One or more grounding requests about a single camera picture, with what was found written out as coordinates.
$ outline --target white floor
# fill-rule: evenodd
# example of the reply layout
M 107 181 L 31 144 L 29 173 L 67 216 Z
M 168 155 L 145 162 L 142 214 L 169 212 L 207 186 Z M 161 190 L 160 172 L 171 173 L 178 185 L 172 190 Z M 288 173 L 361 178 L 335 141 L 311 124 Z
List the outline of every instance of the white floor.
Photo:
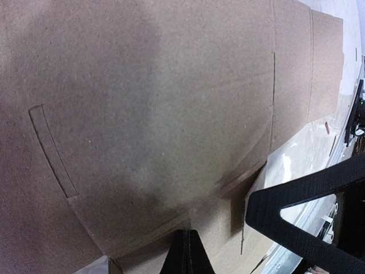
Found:
M 337 112 L 306 125 L 286 144 L 269 156 L 266 187 L 288 182 L 325 168 L 334 139 L 347 118 L 354 94 L 355 82 L 361 67 L 361 41 L 359 15 L 356 0 L 301 0 L 314 10 L 343 18 L 344 68 L 339 90 Z M 288 210 L 284 218 L 291 221 L 298 216 L 302 207 Z M 92 265 L 77 271 L 77 274 L 107 274 L 107 258 L 102 257 Z
M 365 1 L 358 0 L 359 14 L 365 14 Z M 360 16 L 362 55 L 365 55 L 365 16 Z

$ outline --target brown cardboard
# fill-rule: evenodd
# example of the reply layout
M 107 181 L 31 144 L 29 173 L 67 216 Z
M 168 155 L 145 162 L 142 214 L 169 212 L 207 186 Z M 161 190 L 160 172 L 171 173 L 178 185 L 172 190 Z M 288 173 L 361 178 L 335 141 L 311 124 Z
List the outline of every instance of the brown cardboard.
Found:
M 223 177 L 267 158 L 272 9 L 160 1 L 101 16 L 83 5 L 67 35 L 51 39 L 57 51 L 47 49 L 78 61 L 58 63 L 51 86 L 34 93 L 79 193 L 69 203 L 102 252 L 119 257 L 176 228 Z
M 312 67 L 310 8 L 275 0 L 273 152 L 307 123 Z
M 265 174 L 266 169 L 263 168 L 256 176 L 257 180 L 255 180 L 249 193 L 264 187 Z M 241 193 L 242 187 L 244 186 L 238 186 L 236 190 L 231 190 L 231 192 L 241 196 L 241 204 L 244 206 L 247 193 Z M 250 274 L 265 256 L 273 241 L 250 227 L 245 227 L 244 247 L 241 255 L 241 231 L 232 231 L 232 218 L 235 214 L 232 210 L 232 204 L 235 203 L 234 199 L 221 199 L 213 195 L 200 204 L 192 205 L 189 213 L 190 227 L 198 230 L 216 273 Z M 124 258 L 118 258 L 117 261 L 127 274 L 158 273 L 168 252 L 169 245 L 167 243 L 168 241 L 153 243 L 149 248 Z
M 312 10 L 313 70 L 308 121 L 336 110 L 343 68 L 343 20 Z
M 73 273 L 102 254 L 68 206 L 27 110 L 0 99 L 0 272 Z
M 308 35 L 307 8 L 277 4 L 281 19 L 297 10 L 293 27 Z M 225 264 L 215 258 L 224 256 L 244 267 L 235 253 L 239 234 L 226 224 L 229 203 L 214 204 L 222 215 L 192 210 L 259 170 L 272 134 L 271 150 L 303 123 L 292 113 L 305 109 L 307 79 L 293 90 L 303 104 L 293 104 L 294 76 L 287 73 L 307 73 L 292 58 L 296 50 L 307 56 L 307 41 L 281 32 L 285 20 L 274 24 L 271 1 L 40 0 L 9 2 L 0 13 L 0 99 L 8 107 L 1 272 L 71 273 L 101 253 L 124 256 L 189 221 L 201 227 L 218 269 Z M 337 75 L 339 58 L 322 60 L 316 45 L 329 25 L 337 39 L 330 50 L 340 56 L 340 22 L 323 14 L 313 22 L 313 75 L 330 77 L 333 65 Z M 283 36 L 274 40 L 275 33 Z M 337 88 L 331 81 L 313 78 L 309 120 L 332 108 L 336 96 L 322 96 Z M 200 213 L 212 221 L 206 228 L 194 219 Z M 217 227 L 225 233 L 217 236 Z M 249 235 L 248 249 L 262 247 L 246 261 L 255 266 L 269 242 Z

